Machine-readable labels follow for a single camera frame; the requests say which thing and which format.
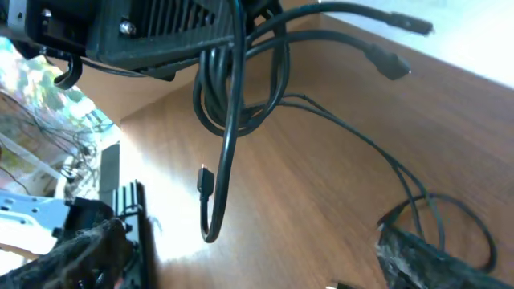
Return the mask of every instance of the metal bolt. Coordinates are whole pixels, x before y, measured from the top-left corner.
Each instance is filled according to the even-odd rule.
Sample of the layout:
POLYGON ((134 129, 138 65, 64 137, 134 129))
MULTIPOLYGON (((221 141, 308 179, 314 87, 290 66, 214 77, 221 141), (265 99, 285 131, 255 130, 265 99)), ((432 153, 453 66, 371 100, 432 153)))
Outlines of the metal bolt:
POLYGON ((44 16, 44 17, 48 17, 50 18, 51 17, 51 11, 48 10, 48 9, 43 9, 43 12, 41 12, 41 14, 44 16))
POLYGON ((123 21, 120 24, 120 32, 124 35, 135 35, 136 34, 136 26, 129 21, 123 21))

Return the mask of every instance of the wooden table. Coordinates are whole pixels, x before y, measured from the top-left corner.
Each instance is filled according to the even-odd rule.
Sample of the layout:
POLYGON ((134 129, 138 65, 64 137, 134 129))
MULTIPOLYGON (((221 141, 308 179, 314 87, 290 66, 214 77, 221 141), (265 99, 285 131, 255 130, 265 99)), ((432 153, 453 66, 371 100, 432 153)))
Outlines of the wooden table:
MULTIPOLYGON (((499 247, 494 276, 514 283, 514 93, 329 18, 304 28, 346 31, 408 59, 391 82, 361 52, 335 43, 292 45, 289 92, 303 92, 372 137, 435 191, 466 202, 499 247)), ((246 95, 268 93, 270 55, 248 64, 246 95)), ((200 165, 218 167, 222 140, 194 115, 192 86, 122 121, 122 181, 147 189, 162 288, 324 288, 331 279, 384 287, 376 221, 406 199, 372 148, 318 116, 277 108, 238 140, 221 237, 202 241, 200 165)), ((472 220, 440 204, 449 252, 487 259, 472 220)), ((434 221, 423 225, 436 241, 434 221)), ((400 225, 412 228, 410 214, 400 225)))

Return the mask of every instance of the cable connector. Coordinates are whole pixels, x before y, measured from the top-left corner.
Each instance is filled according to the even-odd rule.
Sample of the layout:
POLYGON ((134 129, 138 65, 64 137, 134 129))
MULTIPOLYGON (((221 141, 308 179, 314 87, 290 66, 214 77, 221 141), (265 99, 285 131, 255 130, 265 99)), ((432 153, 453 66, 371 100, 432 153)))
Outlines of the cable connector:
POLYGON ((401 79, 410 73, 410 65, 406 60, 377 45, 372 45, 365 55, 377 70, 390 80, 401 79))
POLYGON ((200 192, 200 201, 209 201, 209 197, 214 192, 214 174, 205 166, 202 165, 198 170, 198 183, 197 188, 200 192))
POLYGON ((421 35, 428 35, 434 30, 432 23, 400 13, 391 13, 387 24, 421 35))

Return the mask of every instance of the vent slot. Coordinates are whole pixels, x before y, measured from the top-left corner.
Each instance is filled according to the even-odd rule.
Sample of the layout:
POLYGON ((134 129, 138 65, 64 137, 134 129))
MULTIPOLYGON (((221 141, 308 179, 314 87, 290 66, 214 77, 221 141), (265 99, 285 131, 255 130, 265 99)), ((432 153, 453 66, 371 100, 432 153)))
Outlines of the vent slot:
POLYGON ((216 15, 193 0, 145 1, 140 38, 171 35, 214 25, 216 15))

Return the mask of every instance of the white wall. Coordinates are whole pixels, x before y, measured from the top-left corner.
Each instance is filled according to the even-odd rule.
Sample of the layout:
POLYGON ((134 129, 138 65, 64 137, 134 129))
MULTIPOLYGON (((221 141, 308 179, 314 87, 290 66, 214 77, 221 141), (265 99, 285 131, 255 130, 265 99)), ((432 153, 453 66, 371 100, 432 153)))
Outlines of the white wall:
POLYGON ((433 22, 429 37, 348 14, 330 14, 514 88, 514 0, 358 0, 350 1, 433 22))

